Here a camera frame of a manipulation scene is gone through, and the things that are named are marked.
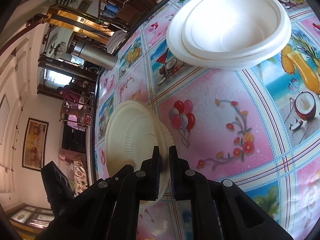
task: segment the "plastic table cover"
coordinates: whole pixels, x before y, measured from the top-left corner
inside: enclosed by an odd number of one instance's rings
[[[320,22],[305,0],[278,0],[292,24],[282,55],[242,71],[201,68],[175,58],[166,44],[170,21],[188,1],[170,0],[155,12],[100,77],[96,177],[108,177],[110,115],[125,100],[141,100],[192,169],[233,180],[295,240],[304,239],[320,216]],[[192,239],[190,203],[173,201],[170,182],[140,215],[137,239]]]

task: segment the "framed painting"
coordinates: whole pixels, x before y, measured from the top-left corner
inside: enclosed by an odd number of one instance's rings
[[[45,213],[45,214],[53,214],[52,210],[50,209],[40,209],[38,210],[40,213]]]
[[[10,107],[6,95],[0,102],[0,144],[3,143],[4,129],[9,116]]]
[[[26,209],[26,210],[30,210],[30,211],[36,211],[36,207],[29,207],[29,206],[27,206],[27,207],[24,207],[24,209]]]
[[[49,216],[49,215],[39,214],[36,219],[42,220],[42,221],[51,222],[52,220],[54,220],[54,216],[53,216],[53,215],[52,215],[52,216]]]
[[[78,10],[82,11],[82,12],[86,12],[92,2],[88,1],[88,0],[82,0],[81,3],[79,4]]]
[[[44,150],[48,126],[48,122],[29,118],[23,142],[23,168],[40,171],[44,166]]]
[[[20,210],[18,213],[14,214],[11,219],[19,222],[19,223],[24,223],[27,221],[27,219],[32,215],[31,211],[26,211],[26,210]]]

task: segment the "screw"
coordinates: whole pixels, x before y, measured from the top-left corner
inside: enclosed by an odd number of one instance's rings
[[[225,179],[223,181],[223,185],[225,185],[226,187],[231,187],[232,184],[233,184],[233,182],[231,180],[229,180],[229,179]]]
[[[101,181],[101,182],[99,182],[98,187],[99,188],[106,188],[106,187],[108,187],[108,182]]]
[[[196,172],[194,170],[186,170],[186,175],[187,176],[194,176]]]
[[[144,177],[145,175],[146,175],[146,173],[144,171],[137,171],[136,172],[137,177]]]

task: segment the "window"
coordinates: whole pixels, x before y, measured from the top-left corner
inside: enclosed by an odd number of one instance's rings
[[[44,71],[44,78],[46,86],[53,88],[68,85],[72,80],[72,77],[47,69]]]

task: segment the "white paper plate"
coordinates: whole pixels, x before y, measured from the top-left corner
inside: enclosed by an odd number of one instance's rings
[[[198,57],[246,57],[280,43],[286,18],[277,0],[202,0],[186,18],[182,40]]]
[[[139,213],[154,205],[163,196],[170,178],[169,146],[173,140],[166,126],[151,108],[136,100],[121,103],[112,113],[105,137],[105,159],[109,176],[124,165],[140,170],[144,160],[152,158],[153,147],[158,145],[161,157],[159,195],[156,201],[140,201]]]
[[[194,66],[202,66],[209,68],[221,68],[228,70],[239,70],[244,68],[253,67],[260,62],[273,57],[277,53],[279,53],[284,46],[289,42],[291,36],[291,24],[290,20],[286,18],[286,32],[283,33],[282,38],[280,39],[282,42],[279,43],[276,47],[271,47],[266,49],[263,52],[257,53],[255,55],[250,55],[243,58],[237,59],[229,59],[229,60],[208,60],[205,58],[197,57],[196,55],[191,54],[183,44],[182,41],[182,27],[184,21],[190,11],[193,9],[195,5],[197,5],[201,0],[191,0],[184,7],[178,11],[175,17],[172,19],[168,26],[167,30],[167,45],[171,53],[182,60],[185,63],[194,65]]]

